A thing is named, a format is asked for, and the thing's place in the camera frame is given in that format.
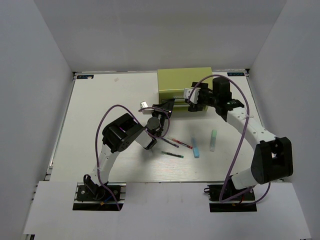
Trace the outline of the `left blue table label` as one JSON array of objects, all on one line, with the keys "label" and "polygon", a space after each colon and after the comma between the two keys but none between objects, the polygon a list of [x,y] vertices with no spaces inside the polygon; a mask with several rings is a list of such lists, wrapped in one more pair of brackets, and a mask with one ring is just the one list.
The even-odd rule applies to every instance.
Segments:
[{"label": "left blue table label", "polygon": [[86,79],[93,79],[93,74],[85,74],[85,75],[77,75],[76,79],[86,80]]}]

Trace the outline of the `purple gel pen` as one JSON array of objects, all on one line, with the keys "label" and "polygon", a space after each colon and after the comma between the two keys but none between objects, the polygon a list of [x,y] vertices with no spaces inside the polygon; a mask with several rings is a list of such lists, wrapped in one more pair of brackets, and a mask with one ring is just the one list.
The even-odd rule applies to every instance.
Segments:
[{"label": "purple gel pen", "polygon": [[169,145],[171,145],[171,146],[173,146],[175,148],[179,148],[179,145],[177,145],[176,143],[173,143],[173,142],[171,142],[171,141],[169,141],[169,140],[167,140],[167,139],[165,139],[163,137],[160,138],[160,140],[164,141],[165,143],[167,143],[167,144],[169,144]]}]

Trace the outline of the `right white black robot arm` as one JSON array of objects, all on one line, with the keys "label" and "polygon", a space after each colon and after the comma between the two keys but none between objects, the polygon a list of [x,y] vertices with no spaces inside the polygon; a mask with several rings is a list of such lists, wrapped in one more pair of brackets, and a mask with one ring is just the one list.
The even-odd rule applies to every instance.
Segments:
[{"label": "right white black robot arm", "polygon": [[[269,132],[250,115],[249,102],[232,97],[230,85],[235,82],[219,74],[210,75],[212,87],[202,79],[184,89],[183,98],[189,105],[189,112],[202,111],[213,107],[215,112],[240,134],[239,144],[222,185],[219,202],[236,200],[257,185],[290,177],[294,173],[292,143],[287,137],[278,137]],[[248,169],[231,174],[247,141],[252,147],[253,159]]]}]

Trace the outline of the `chest drawer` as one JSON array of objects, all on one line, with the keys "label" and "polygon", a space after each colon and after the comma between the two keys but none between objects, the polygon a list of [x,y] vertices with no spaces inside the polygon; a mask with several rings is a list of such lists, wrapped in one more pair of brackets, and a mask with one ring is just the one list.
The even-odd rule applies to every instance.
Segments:
[{"label": "chest drawer", "polygon": [[185,106],[187,103],[185,102],[184,98],[168,98],[168,99],[162,99],[161,103],[166,103],[166,102],[173,102],[175,106]]}]

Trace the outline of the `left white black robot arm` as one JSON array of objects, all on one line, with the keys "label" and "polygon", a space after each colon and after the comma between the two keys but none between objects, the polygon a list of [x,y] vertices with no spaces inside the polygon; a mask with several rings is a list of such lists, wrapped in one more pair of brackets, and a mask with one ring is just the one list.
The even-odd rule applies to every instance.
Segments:
[{"label": "left white black robot arm", "polygon": [[111,169],[121,152],[126,150],[133,142],[138,143],[145,150],[150,150],[163,139],[168,129],[164,129],[165,122],[170,125],[170,117],[174,108],[175,99],[171,98],[165,103],[148,106],[146,102],[140,104],[140,112],[151,115],[145,126],[141,125],[133,113],[123,105],[116,104],[107,110],[109,113],[116,107],[123,108],[127,113],[112,121],[100,130],[105,114],[95,134],[96,165],[90,174],[83,177],[85,190],[95,200],[106,196],[113,196],[111,189],[106,189]]}]

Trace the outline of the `green metal drawer chest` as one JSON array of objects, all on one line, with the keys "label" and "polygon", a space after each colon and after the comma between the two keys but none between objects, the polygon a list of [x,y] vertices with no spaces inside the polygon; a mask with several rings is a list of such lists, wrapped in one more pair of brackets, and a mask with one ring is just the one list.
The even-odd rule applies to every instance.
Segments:
[{"label": "green metal drawer chest", "polygon": [[[162,99],[183,99],[185,88],[191,88],[193,82],[199,82],[213,73],[211,67],[170,68],[157,71],[158,102]],[[175,106],[173,110],[187,111],[189,105]]]}]

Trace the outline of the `blue table label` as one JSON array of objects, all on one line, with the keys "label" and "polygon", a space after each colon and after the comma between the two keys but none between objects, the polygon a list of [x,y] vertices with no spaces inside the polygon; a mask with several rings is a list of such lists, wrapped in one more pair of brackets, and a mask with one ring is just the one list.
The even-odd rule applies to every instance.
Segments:
[{"label": "blue table label", "polygon": [[85,74],[85,75],[77,75],[76,79],[86,80],[86,79],[93,79],[93,74]]},{"label": "blue table label", "polygon": [[228,72],[227,75],[229,77],[244,77],[245,73],[244,72]]}]

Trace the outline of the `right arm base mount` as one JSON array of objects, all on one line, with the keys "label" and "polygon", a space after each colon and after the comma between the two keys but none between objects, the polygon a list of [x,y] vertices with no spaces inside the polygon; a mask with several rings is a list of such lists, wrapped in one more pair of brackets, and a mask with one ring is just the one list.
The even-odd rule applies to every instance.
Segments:
[{"label": "right arm base mount", "polygon": [[222,184],[209,184],[203,189],[209,200],[209,210],[211,213],[248,213],[256,212],[257,205],[254,191],[239,195],[229,201],[220,202],[219,197],[222,190]]}]

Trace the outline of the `green cap highlighter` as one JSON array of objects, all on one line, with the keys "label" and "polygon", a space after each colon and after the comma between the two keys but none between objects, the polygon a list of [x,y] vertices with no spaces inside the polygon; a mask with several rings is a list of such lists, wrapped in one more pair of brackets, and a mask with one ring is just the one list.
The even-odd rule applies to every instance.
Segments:
[{"label": "green cap highlighter", "polygon": [[216,139],[217,139],[217,130],[213,129],[212,132],[211,132],[210,145],[209,145],[209,150],[210,150],[211,152],[214,152],[214,151],[215,151]]}]

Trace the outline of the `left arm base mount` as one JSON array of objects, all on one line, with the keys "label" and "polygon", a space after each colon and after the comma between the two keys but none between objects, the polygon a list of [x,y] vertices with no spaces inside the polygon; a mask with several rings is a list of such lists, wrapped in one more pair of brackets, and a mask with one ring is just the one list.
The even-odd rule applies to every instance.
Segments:
[{"label": "left arm base mount", "polygon": [[[107,186],[113,192],[121,210],[126,197],[126,184],[110,183]],[[73,211],[117,212],[119,209],[114,198],[105,188],[102,188],[100,193],[94,196],[83,183],[77,184]]]}]

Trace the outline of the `green gel pen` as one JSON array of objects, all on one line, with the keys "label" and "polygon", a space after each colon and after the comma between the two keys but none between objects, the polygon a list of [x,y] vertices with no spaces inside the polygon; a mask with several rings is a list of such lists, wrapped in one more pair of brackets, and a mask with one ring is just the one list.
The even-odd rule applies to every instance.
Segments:
[{"label": "green gel pen", "polygon": [[162,153],[163,155],[172,156],[172,157],[176,157],[176,158],[181,158],[181,159],[184,158],[183,155],[176,154],[176,153],[172,153],[172,152],[161,151],[161,153]]}]

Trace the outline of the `blue highlighter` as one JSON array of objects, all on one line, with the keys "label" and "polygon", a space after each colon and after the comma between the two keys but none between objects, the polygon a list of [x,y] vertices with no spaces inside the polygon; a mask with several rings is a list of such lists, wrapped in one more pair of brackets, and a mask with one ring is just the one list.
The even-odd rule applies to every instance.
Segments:
[{"label": "blue highlighter", "polygon": [[191,146],[194,158],[198,159],[200,157],[200,152],[197,144],[197,140],[194,136],[191,137]]}]

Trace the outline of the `right blue table label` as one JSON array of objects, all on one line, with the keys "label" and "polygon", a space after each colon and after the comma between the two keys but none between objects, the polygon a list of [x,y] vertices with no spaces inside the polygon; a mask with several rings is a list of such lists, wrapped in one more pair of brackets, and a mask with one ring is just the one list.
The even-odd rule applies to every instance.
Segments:
[{"label": "right blue table label", "polygon": [[229,77],[244,77],[245,73],[244,72],[228,72],[227,75]]}]

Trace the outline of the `red gel pen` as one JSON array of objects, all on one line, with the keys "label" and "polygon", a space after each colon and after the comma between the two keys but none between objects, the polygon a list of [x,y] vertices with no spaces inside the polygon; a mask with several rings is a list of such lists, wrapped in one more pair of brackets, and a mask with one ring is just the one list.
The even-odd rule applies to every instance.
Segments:
[{"label": "red gel pen", "polygon": [[179,145],[182,145],[182,146],[184,146],[184,147],[186,147],[186,148],[193,149],[193,147],[192,147],[191,145],[186,144],[186,143],[184,143],[184,142],[182,142],[182,141],[180,141],[180,140],[177,140],[177,139],[175,139],[175,138],[173,138],[173,137],[168,137],[168,139],[171,140],[171,141],[173,141],[173,142],[175,142],[175,143],[177,143],[177,144],[179,144]]}]

